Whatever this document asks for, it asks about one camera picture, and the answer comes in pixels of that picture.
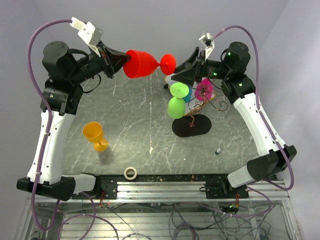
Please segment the red plastic wine glass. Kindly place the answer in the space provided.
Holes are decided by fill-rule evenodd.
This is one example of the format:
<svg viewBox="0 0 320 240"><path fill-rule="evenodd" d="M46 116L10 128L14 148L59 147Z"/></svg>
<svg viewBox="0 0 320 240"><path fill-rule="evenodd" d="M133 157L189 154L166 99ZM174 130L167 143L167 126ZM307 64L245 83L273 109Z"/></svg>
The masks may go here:
<svg viewBox="0 0 320 240"><path fill-rule="evenodd" d="M176 69L176 59L172 54L165 54L158 62L151 54L145 51L128 50L126 55L130 60L123 66L125 75L128 78L143 78L151 75L160 67L165 75L171 75Z"/></svg>

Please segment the pink plastic wine glass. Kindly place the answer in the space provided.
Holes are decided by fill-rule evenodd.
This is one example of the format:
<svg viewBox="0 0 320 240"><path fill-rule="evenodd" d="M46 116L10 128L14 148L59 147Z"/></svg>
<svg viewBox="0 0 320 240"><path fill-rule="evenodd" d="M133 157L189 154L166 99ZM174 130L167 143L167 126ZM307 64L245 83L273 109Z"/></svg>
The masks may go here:
<svg viewBox="0 0 320 240"><path fill-rule="evenodd" d="M207 102L215 96L214 86L208 77L204 77L195 87L194 96L197 100Z"/></svg>

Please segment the blue plastic wine glass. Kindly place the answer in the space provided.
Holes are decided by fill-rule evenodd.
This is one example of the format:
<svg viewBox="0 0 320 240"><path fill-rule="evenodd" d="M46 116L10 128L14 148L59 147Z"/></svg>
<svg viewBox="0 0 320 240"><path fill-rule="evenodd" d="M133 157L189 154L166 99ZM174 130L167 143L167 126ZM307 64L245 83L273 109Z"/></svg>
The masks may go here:
<svg viewBox="0 0 320 240"><path fill-rule="evenodd" d="M190 100L191 100L191 97L192 97L192 88L191 87L188 87L188 94L183 98L184 102L187 104Z"/></svg>

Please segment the green plastic wine glass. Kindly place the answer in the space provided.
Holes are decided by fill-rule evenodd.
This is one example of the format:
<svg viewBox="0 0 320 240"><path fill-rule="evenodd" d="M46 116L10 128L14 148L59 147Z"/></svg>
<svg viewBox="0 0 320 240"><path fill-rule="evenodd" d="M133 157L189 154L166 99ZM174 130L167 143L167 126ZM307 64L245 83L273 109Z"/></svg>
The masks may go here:
<svg viewBox="0 0 320 240"><path fill-rule="evenodd" d="M172 98L168 102L167 113L173 119L180 119L185 115L184 98L189 94L189 87L181 82L171 85L169 91Z"/></svg>

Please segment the orange plastic wine glass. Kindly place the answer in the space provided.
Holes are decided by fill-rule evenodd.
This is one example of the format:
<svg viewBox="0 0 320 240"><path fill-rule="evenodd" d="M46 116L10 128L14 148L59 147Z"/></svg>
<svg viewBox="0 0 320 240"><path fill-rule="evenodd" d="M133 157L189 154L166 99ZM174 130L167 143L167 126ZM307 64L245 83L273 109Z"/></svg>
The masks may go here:
<svg viewBox="0 0 320 240"><path fill-rule="evenodd" d="M108 141L104 138L102 125L98 122L89 122L82 129L83 136L93 144L97 152L103 152L108 148Z"/></svg>

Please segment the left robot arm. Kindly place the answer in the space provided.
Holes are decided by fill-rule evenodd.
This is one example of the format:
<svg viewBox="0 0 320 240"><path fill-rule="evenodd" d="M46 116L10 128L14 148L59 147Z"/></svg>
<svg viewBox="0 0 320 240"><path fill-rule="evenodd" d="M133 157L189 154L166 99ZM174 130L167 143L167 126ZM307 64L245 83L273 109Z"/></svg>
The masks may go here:
<svg viewBox="0 0 320 240"><path fill-rule="evenodd" d="M48 43L42 65L48 72L41 101L41 129L35 157L26 177L17 180L18 190L68 201L80 192L96 199L102 193L101 178L93 173L63 175L62 160L67 134L84 90L81 84L101 73L113 78L131 57L97 44L98 52L69 48L63 41Z"/></svg>

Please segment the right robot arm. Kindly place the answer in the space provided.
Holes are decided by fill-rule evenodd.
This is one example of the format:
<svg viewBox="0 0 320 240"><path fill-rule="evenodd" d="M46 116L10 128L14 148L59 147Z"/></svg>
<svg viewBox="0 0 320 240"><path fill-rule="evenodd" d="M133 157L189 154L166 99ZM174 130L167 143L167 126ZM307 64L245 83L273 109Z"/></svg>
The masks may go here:
<svg viewBox="0 0 320 240"><path fill-rule="evenodd" d="M228 174L228 181L220 186L221 194L231 198L238 192L238 187L259 182L284 170L289 171L290 184L286 189L290 190L294 185L291 162L297 150L278 135L260 103L258 83L245 73L251 59L249 48L235 41L222 56L220 61L205 59L205 52L196 48L171 76L173 81L190 87L200 83L204 77L221 80L223 94L241 115L253 137L259 157Z"/></svg>

